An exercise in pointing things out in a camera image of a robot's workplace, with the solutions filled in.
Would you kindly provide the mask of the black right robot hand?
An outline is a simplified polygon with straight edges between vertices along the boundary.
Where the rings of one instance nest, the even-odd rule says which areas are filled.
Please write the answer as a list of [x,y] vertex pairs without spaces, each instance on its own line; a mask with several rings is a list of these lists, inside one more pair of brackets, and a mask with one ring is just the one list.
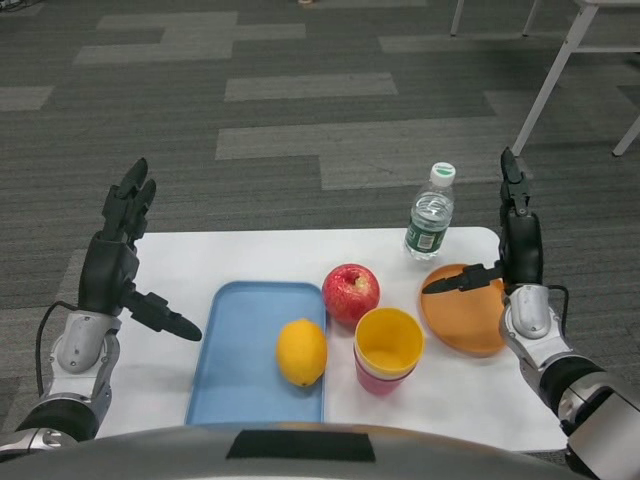
[[543,247],[538,216],[530,209],[529,183],[510,149],[500,157],[503,181],[500,189],[499,259],[491,268],[469,265],[456,276],[433,281],[424,295],[484,288],[500,279],[507,288],[540,284],[543,278]]

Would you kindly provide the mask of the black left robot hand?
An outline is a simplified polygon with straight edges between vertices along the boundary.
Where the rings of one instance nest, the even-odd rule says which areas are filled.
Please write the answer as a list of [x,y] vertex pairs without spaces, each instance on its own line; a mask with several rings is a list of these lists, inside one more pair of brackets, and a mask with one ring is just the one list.
[[166,331],[189,341],[202,339],[201,330],[168,307],[155,293],[142,294],[134,283],[139,268],[135,242],[144,236],[146,214],[156,183],[147,177],[141,158],[110,187],[102,209],[104,224],[92,237],[81,271],[78,307],[117,317],[127,309],[131,317],[155,332]]

